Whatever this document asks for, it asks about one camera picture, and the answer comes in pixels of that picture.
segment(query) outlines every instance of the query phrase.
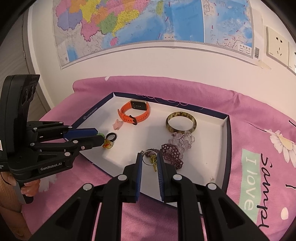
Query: watch face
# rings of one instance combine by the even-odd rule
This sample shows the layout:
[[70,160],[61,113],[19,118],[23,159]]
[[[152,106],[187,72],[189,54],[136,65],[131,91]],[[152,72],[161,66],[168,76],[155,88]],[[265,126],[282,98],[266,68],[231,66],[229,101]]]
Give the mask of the watch face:
[[146,102],[144,101],[131,100],[131,107],[135,110],[147,110]]

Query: ring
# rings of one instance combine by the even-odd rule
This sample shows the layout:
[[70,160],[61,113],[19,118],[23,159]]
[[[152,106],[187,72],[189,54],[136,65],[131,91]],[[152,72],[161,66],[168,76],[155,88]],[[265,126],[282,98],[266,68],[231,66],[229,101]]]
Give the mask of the ring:
[[193,122],[193,127],[187,131],[189,131],[190,133],[195,131],[197,123],[196,123],[196,119],[191,114],[188,114],[186,112],[174,112],[174,113],[170,114],[165,121],[166,128],[169,130],[169,132],[171,132],[171,133],[177,132],[177,133],[185,134],[185,131],[177,130],[177,129],[171,127],[170,124],[168,123],[168,121],[171,118],[176,117],[176,116],[184,116],[184,117],[190,119]]
[[[156,156],[157,156],[157,153],[155,151],[152,151],[152,150],[146,150],[144,152],[141,152],[142,156],[144,157],[146,153],[154,153]],[[148,165],[148,166],[153,166],[156,162],[152,163],[152,164],[147,164],[144,159],[142,158],[142,161],[144,162],[144,164]]]
[[[109,136],[114,136],[114,138],[113,138],[112,140],[109,140],[109,139],[108,139]],[[114,133],[114,132],[111,132],[111,133],[109,133],[109,134],[106,135],[106,139],[107,139],[108,141],[114,142],[114,141],[117,139],[117,134]]]

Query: tortoiseshell bangle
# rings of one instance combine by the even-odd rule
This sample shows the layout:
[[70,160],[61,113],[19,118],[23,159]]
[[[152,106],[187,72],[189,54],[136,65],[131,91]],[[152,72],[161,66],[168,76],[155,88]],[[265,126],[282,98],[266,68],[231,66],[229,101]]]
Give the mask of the tortoiseshell bangle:
[[171,126],[169,125],[168,121],[169,121],[171,118],[176,117],[176,116],[184,116],[184,117],[190,119],[190,120],[193,122],[193,127],[192,127],[190,130],[188,130],[188,131],[189,131],[190,133],[192,133],[192,132],[195,131],[196,126],[197,126],[197,123],[196,123],[196,119],[195,119],[191,114],[188,114],[188,113],[186,113],[186,112],[174,112],[174,113],[170,114],[170,115],[167,117],[166,121],[165,121],[166,128],[169,130],[169,132],[171,132],[171,133],[177,132],[177,133],[181,133],[181,134],[184,134],[184,133],[185,133],[185,131],[177,130],[177,129],[175,129],[175,128],[173,128],[173,127],[171,127]]

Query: map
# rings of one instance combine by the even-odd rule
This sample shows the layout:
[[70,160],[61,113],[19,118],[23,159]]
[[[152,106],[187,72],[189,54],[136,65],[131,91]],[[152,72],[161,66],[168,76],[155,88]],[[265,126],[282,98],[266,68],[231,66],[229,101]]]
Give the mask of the map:
[[145,42],[204,43],[252,57],[248,0],[54,0],[61,66]]

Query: wall socket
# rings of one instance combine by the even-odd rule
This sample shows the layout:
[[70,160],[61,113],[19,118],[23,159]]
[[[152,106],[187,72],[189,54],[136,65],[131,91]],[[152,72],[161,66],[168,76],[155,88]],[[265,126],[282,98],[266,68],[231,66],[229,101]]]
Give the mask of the wall socket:
[[296,44],[289,42],[289,65],[288,68],[296,73]]
[[289,64],[289,42],[267,27],[267,54],[286,67]]

